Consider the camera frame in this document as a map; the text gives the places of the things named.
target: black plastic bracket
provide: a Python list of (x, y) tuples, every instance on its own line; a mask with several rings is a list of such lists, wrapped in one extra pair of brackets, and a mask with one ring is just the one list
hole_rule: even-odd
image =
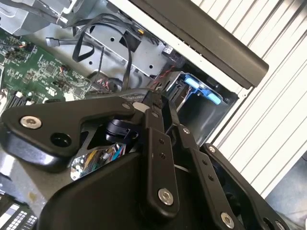
[[(43, 170), (59, 172), (70, 166), (80, 148), (83, 123), (99, 120), (104, 124), (111, 119), (128, 119), (134, 112), (134, 107), (120, 97), (12, 108), (2, 114), (0, 144), (12, 156)], [(22, 126), (24, 116), (38, 118), (41, 127)]]
[(143, 181), (145, 185), (142, 212), (155, 222), (173, 219), (179, 212), (179, 196), (171, 140), (164, 132), (161, 95), (149, 94), (145, 111), (143, 147)]
[(225, 193), (231, 193), (241, 205), (241, 218), (246, 229), (279, 230), (281, 224), (288, 230), (287, 224), (265, 202), (256, 190), (244, 179), (223, 154), (211, 144), (203, 146), (210, 157), (219, 177), (222, 178)]

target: round hole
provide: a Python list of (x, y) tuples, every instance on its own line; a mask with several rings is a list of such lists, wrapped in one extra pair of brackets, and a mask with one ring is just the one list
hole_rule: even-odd
[(164, 153), (160, 153), (159, 156), (164, 160), (165, 159), (165, 154)]
[(214, 178), (213, 178), (211, 175), (208, 175), (208, 178), (209, 178), (211, 181), (214, 181)]
[(51, 135), (50, 140), (52, 144), (62, 148), (66, 148), (71, 145), (71, 138), (65, 133), (54, 133)]
[(270, 230), (274, 230), (273, 224), (267, 218), (263, 218), (264, 223), (269, 227)]

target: motherboard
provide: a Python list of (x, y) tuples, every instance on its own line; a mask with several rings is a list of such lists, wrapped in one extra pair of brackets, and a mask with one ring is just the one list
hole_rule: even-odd
[(93, 83), (43, 48), (0, 30), (0, 114), (12, 105), (80, 100)]

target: corrugated metal panel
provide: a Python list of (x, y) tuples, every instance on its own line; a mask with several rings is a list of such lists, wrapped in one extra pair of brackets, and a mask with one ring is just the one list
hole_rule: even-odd
[(307, 1), (203, 0), (199, 6), (270, 65), (214, 142), (266, 197), (307, 150)]

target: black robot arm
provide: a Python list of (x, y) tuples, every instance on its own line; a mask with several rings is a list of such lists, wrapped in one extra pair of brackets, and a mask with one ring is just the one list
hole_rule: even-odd
[[(94, 139), (126, 144), (129, 154), (71, 181), (72, 160)], [(0, 143), (16, 159), (12, 181), (34, 187), (21, 191), (39, 214), (37, 230), (289, 229), (216, 147), (199, 150), (154, 92), (134, 105), (110, 97), (12, 108)]]

